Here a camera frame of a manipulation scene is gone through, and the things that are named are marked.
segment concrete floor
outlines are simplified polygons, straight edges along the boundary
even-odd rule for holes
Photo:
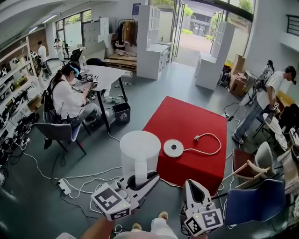
[[[182,33],[179,41],[178,56],[173,62],[197,67],[199,52],[210,53],[212,42],[202,36]]]
[[[129,104],[132,108],[131,121],[122,126],[112,125],[111,134],[120,139],[130,131],[142,130],[166,96],[178,98],[218,114],[223,114],[224,106],[232,102],[238,102],[238,99],[224,87],[218,86],[215,91],[196,87],[193,81],[194,71],[195,69],[190,66],[172,63],[159,81],[136,76],[132,79],[124,78],[124,81],[132,83],[131,86],[125,86]],[[110,95],[116,96],[120,93],[119,88],[112,87]],[[227,112],[232,113],[235,109],[232,106]],[[236,118],[242,120],[245,114],[244,110],[240,110],[236,114]],[[228,123],[227,155],[232,149],[239,148],[239,145],[231,140],[231,134],[236,127],[237,121]],[[61,167],[60,160],[58,160],[53,177],[88,175],[121,166],[119,142],[108,136],[104,125],[92,128],[91,131],[92,135],[89,136],[82,128],[78,135],[78,140],[87,151],[87,155],[84,156],[76,144],[66,144],[69,150],[65,154],[66,165]],[[62,154],[62,149],[56,142],[53,142],[50,148],[43,150],[44,137],[36,128],[32,129],[29,137],[30,143],[25,152],[34,156],[43,174],[50,177],[54,160],[58,154]],[[254,141],[249,138],[241,149],[253,152],[257,145],[267,137],[267,135],[259,134]],[[227,160],[225,175],[230,172],[231,158]],[[100,175],[100,177],[110,179],[120,175],[121,169],[115,169]],[[80,188],[84,182],[92,178],[72,179],[70,183]],[[101,180],[92,182],[84,189],[94,191],[95,187],[101,182]],[[230,180],[224,183],[225,189],[221,193],[228,190],[229,183]],[[234,181],[233,186],[237,184],[238,179]],[[72,191],[73,197],[77,194],[76,191]],[[88,216],[99,216],[99,214],[91,212],[89,209],[90,195],[81,194],[78,199],[64,198],[73,204],[81,205]],[[59,187],[53,186],[51,180],[43,178],[36,168],[34,159],[26,155],[23,155],[16,165],[9,164],[9,178],[0,190],[0,200],[0,231],[3,231],[12,239],[54,239],[63,232],[80,238],[84,231],[95,221],[95,219],[86,218],[80,208],[61,200]],[[220,206],[219,200],[215,200],[215,203]],[[138,222],[144,230],[149,231],[151,220],[159,212],[167,211],[170,216],[169,226],[179,239],[185,239],[187,237],[180,232],[179,212],[181,208],[181,189],[171,187],[160,181],[146,198],[141,212],[122,218],[116,223],[130,229],[133,223]],[[275,217],[275,227],[277,229],[281,228],[285,213],[288,212],[282,212]],[[260,239],[273,234],[274,231],[269,223],[251,222],[238,225],[232,230],[223,226],[210,233],[209,238],[240,238],[240,235],[242,235],[242,239]]]

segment trash bin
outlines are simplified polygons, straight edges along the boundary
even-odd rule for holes
[[[130,122],[131,107],[127,102],[112,106],[113,113],[115,114],[116,122],[125,124]]]

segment wooden pallet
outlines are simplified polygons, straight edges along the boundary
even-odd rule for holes
[[[123,60],[123,61],[130,61],[130,62],[136,62],[137,61],[137,57],[133,57],[133,56],[120,56],[120,55],[117,55],[117,54],[111,55],[110,57],[108,57],[108,59]]]
[[[113,60],[113,59],[105,59],[104,62],[109,67],[136,72],[136,67],[137,67],[136,62],[124,61],[124,60]]]

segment robotic arm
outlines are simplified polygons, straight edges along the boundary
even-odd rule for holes
[[[155,171],[147,171],[146,181],[136,183],[135,172],[132,171],[111,185],[105,183],[92,194],[92,200],[108,221],[126,217],[139,207],[139,201],[147,196],[160,179]]]
[[[209,191],[200,183],[188,179],[183,188],[185,203],[181,224],[185,224],[192,236],[210,233],[223,226],[222,213],[211,200]]]

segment red cloth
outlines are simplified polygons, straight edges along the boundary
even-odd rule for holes
[[[227,123],[218,114],[167,96],[151,117],[144,131],[161,141],[157,172],[161,178],[180,186],[193,179],[214,195],[222,182],[226,158]],[[215,155],[185,151],[178,158],[168,157],[163,150],[167,140],[180,141],[184,149],[194,148],[212,153],[219,148],[218,141],[206,135],[195,141],[196,135],[213,133],[220,140],[221,150]]]

